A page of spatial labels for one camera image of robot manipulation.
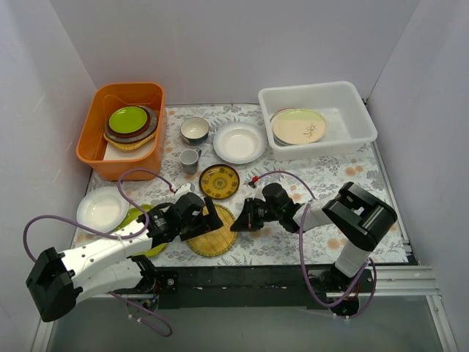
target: yellow patterned plate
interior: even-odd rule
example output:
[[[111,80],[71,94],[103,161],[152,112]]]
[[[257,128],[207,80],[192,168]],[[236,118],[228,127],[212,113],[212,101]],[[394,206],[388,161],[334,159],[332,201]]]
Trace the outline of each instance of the yellow patterned plate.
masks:
[[[207,167],[199,178],[201,191],[213,199],[226,199],[240,187],[240,176],[231,166],[217,164]]]

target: round bamboo placemat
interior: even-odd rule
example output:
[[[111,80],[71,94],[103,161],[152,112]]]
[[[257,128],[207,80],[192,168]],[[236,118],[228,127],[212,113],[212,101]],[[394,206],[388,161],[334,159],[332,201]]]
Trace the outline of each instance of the round bamboo placemat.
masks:
[[[142,145],[149,142],[150,140],[154,139],[155,136],[156,136],[156,131],[150,134],[147,138],[142,139],[141,141],[124,144],[124,143],[118,143],[118,142],[113,141],[112,139],[109,139],[106,133],[103,134],[104,139],[108,141],[108,143],[111,143],[113,146],[115,146],[117,149],[120,149],[120,150],[135,150],[137,148],[140,148]]]
[[[215,209],[223,222],[223,227],[186,241],[190,249],[204,257],[216,257],[228,251],[237,236],[237,232],[229,230],[235,222],[232,212],[219,204],[215,204]],[[207,214],[207,208],[204,208],[204,214]]]

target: orange plastic bin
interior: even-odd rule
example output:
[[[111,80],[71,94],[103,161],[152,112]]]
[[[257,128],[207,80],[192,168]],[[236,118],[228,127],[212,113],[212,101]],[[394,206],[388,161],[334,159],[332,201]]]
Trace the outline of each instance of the orange plastic bin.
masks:
[[[125,106],[148,106],[158,115],[158,126],[152,150],[142,158],[133,160],[103,160],[107,141],[103,137],[104,125],[116,110]],[[130,169],[145,168],[159,172],[163,160],[167,117],[164,109],[164,90],[152,82],[116,83],[99,89],[89,108],[76,155],[90,165],[105,180],[115,181]],[[126,180],[151,180],[155,176],[146,172],[133,172]]]

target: gray floor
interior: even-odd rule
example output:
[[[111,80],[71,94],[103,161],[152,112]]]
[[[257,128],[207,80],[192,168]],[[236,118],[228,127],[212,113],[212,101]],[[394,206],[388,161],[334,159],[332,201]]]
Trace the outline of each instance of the gray floor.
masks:
[[[116,299],[89,299],[54,324],[48,351],[442,350],[425,297],[377,297],[349,323],[300,307],[160,312],[174,327],[170,338],[129,320]]]

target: small cup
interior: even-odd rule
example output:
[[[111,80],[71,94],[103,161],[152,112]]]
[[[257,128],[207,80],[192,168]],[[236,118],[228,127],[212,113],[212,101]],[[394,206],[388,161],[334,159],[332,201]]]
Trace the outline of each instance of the small cup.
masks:
[[[182,139],[189,145],[199,145],[208,138],[210,126],[208,122],[200,117],[192,117],[181,125]]]
[[[182,165],[182,170],[188,175],[194,175],[199,168],[199,159],[202,151],[197,149],[186,149],[179,154],[179,161]]]

